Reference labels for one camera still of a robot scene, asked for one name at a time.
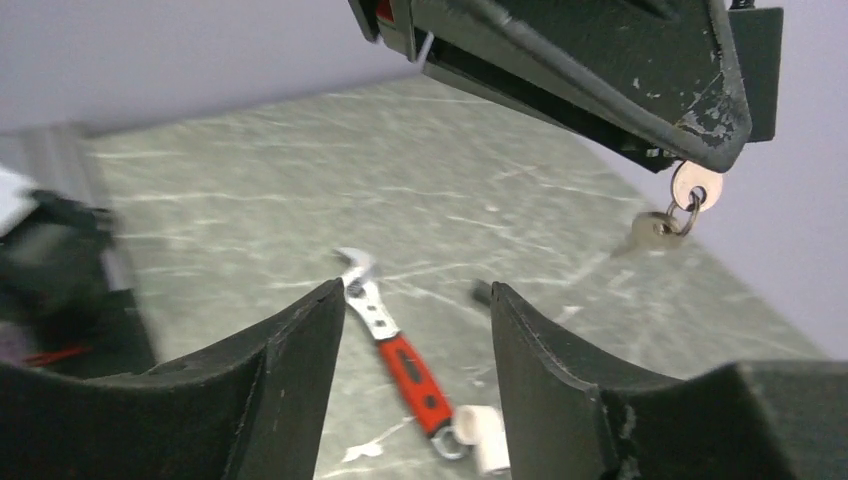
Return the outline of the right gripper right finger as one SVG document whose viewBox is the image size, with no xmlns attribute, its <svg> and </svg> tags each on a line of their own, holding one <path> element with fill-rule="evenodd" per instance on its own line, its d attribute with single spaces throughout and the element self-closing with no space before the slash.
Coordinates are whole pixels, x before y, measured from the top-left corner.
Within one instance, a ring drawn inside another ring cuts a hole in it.
<svg viewBox="0 0 848 480">
<path fill-rule="evenodd" d="M 847 366 L 737 361 L 688 380 L 624 361 L 495 283 L 516 479 L 843 479 Z"/>
</svg>

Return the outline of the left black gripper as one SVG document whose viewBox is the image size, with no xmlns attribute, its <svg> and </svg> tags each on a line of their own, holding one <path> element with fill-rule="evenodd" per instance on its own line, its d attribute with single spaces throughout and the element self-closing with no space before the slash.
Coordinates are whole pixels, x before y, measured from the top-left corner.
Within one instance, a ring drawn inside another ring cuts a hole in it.
<svg viewBox="0 0 848 480">
<path fill-rule="evenodd" d="M 670 168 L 676 160 L 670 152 L 442 39 L 434 39 L 424 52 L 426 33 L 401 17 L 409 10 L 409 1 L 349 5 L 366 40 L 381 40 L 410 62 L 421 60 L 423 73 L 433 80 L 587 138 L 653 173 Z"/>
</svg>

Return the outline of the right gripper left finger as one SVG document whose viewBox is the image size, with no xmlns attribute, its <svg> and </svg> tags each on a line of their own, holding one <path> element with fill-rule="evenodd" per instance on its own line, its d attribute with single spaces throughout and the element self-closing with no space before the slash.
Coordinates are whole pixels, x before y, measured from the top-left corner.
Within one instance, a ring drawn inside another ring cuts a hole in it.
<svg viewBox="0 0 848 480">
<path fill-rule="evenodd" d="M 5 479 L 309 479 L 345 316 L 330 280 L 141 374 L 1 369 Z"/>
</svg>

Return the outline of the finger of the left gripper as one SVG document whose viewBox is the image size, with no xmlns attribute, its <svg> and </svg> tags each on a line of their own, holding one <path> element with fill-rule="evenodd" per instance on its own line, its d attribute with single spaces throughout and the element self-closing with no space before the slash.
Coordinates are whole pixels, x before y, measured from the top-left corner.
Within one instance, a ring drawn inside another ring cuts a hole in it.
<svg viewBox="0 0 848 480">
<path fill-rule="evenodd" d="M 728 171 L 752 122 L 721 1 L 416 1 L 432 79 L 653 172 Z"/>
</svg>

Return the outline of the small metal key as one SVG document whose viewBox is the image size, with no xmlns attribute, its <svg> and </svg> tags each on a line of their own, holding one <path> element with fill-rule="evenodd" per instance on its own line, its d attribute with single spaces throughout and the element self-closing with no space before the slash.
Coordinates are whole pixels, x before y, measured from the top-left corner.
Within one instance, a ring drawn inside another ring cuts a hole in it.
<svg viewBox="0 0 848 480">
<path fill-rule="evenodd" d="M 671 201 L 664 211 L 636 215 L 623 242 L 611 258 L 679 248 L 693 230 L 699 215 L 720 198 L 724 176 L 692 161 L 682 162 L 671 177 Z"/>
</svg>

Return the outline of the black cable padlock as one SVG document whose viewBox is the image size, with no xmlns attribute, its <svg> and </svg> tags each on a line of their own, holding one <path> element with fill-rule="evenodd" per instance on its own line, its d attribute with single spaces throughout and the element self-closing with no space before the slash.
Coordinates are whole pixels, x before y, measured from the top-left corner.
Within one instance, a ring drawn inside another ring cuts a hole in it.
<svg viewBox="0 0 848 480">
<path fill-rule="evenodd" d="M 728 14 L 752 119 L 748 142 L 771 141 L 776 131 L 784 10 L 733 0 Z"/>
</svg>

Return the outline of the white pipe elbow near wrench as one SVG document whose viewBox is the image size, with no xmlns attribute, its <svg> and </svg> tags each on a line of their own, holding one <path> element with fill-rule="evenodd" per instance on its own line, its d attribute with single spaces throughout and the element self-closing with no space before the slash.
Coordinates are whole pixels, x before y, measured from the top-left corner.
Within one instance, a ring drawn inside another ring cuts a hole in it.
<svg viewBox="0 0 848 480">
<path fill-rule="evenodd" d="M 458 442 L 471 447 L 472 458 L 481 477 L 500 475 L 510 470 L 505 426 L 498 408 L 457 406 L 452 426 Z"/>
</svg>

